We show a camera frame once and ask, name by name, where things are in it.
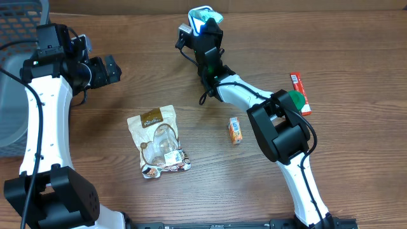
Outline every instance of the wooden table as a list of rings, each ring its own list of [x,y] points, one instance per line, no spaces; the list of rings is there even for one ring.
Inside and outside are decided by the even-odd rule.
[[[301,72],[319,145],[314,177],[334,216],[360,228],[407,227],[407,12],[250,13],[224,16],[223,61],[263,90],[291,90]],[[196,223],[291,218],[281,171],[260,151],[247,116],[207,99],[196,67],[174,48],[186,15],[73,17],[53,22],[86,33],[92,55],[113,54],[121,82],[89,92],[72,110],[75,169],[102,204],[136,222]],[[77,96],[73,103],[81,100]],[[187,172],[145,180],[127,118],[173,104]],[[226,123],[240,118],[244,140]],[[22,158],[0,159],[0,182],[17,177]],[[1,195],[0,228],[20,217]]]

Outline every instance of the food package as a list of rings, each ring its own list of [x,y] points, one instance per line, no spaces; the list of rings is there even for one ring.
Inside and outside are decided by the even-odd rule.
[[[173,105],[129,118],[127,124],[140,151],[140,168],[144,178],[158,178],[161,172],[191,168],[191,162],[179,143]]]
[[[302,115],[303,116],[310,115],[312,111],[311,111],[310,103],[308,102],[308,97],[304,90],[303,82],[301,80],[301,74],[300,73],[290,73],[290,76],[291,76],[291,81],[293,82],[294,90],[301,93],[305,98],[305,105],[301,109]]]
[[[239,119],[237,117],[230,118],[228,122],[228,129],[230,134],[231,143],[233,145],[239,144],[242,137],[242,131],[240,131]]]

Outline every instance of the gray basket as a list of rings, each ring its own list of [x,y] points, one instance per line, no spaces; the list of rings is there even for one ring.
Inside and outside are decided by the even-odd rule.
[[[1,0],[0,45],[36,37],[36,26],[49,22],[48,0]],[[20,76],[24,60],[36,44],[21,44],[0,51],[0,66]],[[28,102],[24,86],[0,73],[0,156],[24,155],[27,142]]]

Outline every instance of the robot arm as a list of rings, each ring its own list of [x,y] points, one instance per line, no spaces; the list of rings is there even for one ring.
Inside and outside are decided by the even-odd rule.
[[[124,229],[131,220],[99,203],[95,187],[73,169],[69,153],[69,108],[78,93],[120,80],[121,70],[112,56],[88,58],[90,41],[85,35],[70,38],[64,25],[37,27],[39,48],[24,62],[22,81],[28,83],[43,103],[43,140],[37,174],[32,174],[38,139],[38,107],[26,89],[29,101],[27,149],[20,177],[4,183],[4,196],[22,215],[27,188],[36,176],[26,223],[32,229],[99,228]],[[54,192],[42,194],[46,186]]]
[[[68,115],[72,99],[72,88],[64,77],[52,78],[44,76],[35,78],[30,83],[41,98],[43,106],[44,132],[42,143],[42,160],[39,164],[39,173],[51,170],[53,164],[61,167],[72,165],[69,153]],[[26,172],[32,175],[38,139],[38,112],[37,103],[33,94],[26,89],[29,104],[29,121],[27,133],[27,147],[20,174]]]
[[[181,52],[184,46],[194,49],[198,75],[210,97],[247,111],[262,152],[269,160],[277,162],[286,179],[293,197],[295,215],[300,224],[307,228],[321,224],[321,218],[325,221],[330,214],[319,196],[309,157],[305,158],[303,164],[304,176],[301,171],[300,165],[308,151],[307,141],[310,139],[310,133],[303,121],[288,112],[287,109],[297,112],[293,100],[283,90],[273,94],[255,88],[240,79],[228,66],[223,65],[223,51],[220,49],[223,32],[213,18],[203,23],[200,29],[193,26],[197,24],[197,20],[191,18],[191,15],[189,20],[192,27],[182,24],[178,29],[176,48]],[[286,116],[286,120],[275,127],[272,120],[277,116]],[[307,191],[305,181],[308,182],[311,193]],[[311,194],[321,217],[311,201]]]
[[[226,82],[236,82],[246,85],[250,89],[254,90],[264,97],[270,97],[272,94],[271,92],[265,92],[247,84],[236,74],[226,77],[220,82],[220,85]],[[253,105],[261,104],[265,101],[264,99],[256,97],[252,93],[248,92],[246,89],[235,85],[219,86],[217,87],[217,92],[219,94],[219,98],[223,102],[233,104],[243,111],[247,111],[249,108],[252,108]],[[276,115],[273,115],[270,120],[273,120],[274,118],[276,118]],[[314,204],[311,201],[310,195],[307,192],[307,187],[305,185],[305,181],[300,169],[300,163],[304,156],[305,154],[301,152],[292,157],[289,160],[288,165],[279,161],[277,161],[277,165],[280,167],[287,182],[291,196],[293,197],[296,217],[304,225],[316,225],[320,221],[320,218]],[[305,175],[307,177],[308,185],[310,186],[312,195],[317,202],[317,206],[322,216],[325,218],[325,215],[329,211],[319,195],[317,185],[315,184],[314,177],[312,175],[309,157],[305,158],[304,167]]]

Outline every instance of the snack bag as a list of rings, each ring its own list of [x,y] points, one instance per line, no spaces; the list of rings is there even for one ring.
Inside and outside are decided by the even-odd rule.
[[[191,162],[179,143],[176,117],[173,105],[169,105],[127,119],[128,129],[140,151],[144,178],[158,178],[161,172],[191,168]]]

